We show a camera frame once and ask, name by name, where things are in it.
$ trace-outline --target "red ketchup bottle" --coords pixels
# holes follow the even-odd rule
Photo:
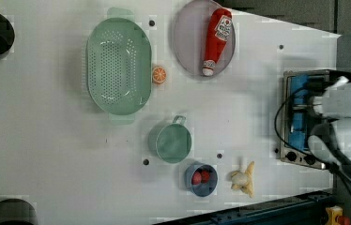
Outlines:
[[[232,15],[230,11],[219,8],[213,12],[207,28],[205,61],[203,63],[205,76],[213,75],[214,67],[220,59],[231,32],[231,26]]]

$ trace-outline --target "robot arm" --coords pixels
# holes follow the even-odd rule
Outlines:
[[[351,82],[341,77],[323,96],[314,97],[313,111],[325,118],[351,118]]]
[[[341,173],[348,170],[351,181],[351,82],[341,78],[322,97],[314,97],[313,110],[317,115],[338,120],[315,126],[308,139],[311,153],[338,165]]]

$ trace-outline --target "blue container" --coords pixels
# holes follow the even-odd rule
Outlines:
[[[198,171],[208,171],[210,173],[210,179],[206,183],[201,183],[199,185],[192,184],[193,174]],[[200,162],[196,162],[185,171],[185,185],[186,187],[192,191],[195,195],[199,197],[206,197],[210,195],[217,186],[218,176],[216,170],[210,166],[205,165]]]

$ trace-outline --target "oval colander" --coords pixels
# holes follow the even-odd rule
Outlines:
[[[151,93],[151,46],[131,11],[112,7],[108,18],[87,42],[88,90],[112,120],[132,122]]]

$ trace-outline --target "green mug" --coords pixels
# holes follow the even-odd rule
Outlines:
[[[168,163],[177,163],[188,156],[192,147],[190,132],[184,127],[186,118],[177,115],[172,124],[157,125],[149,133],[149,149]]]

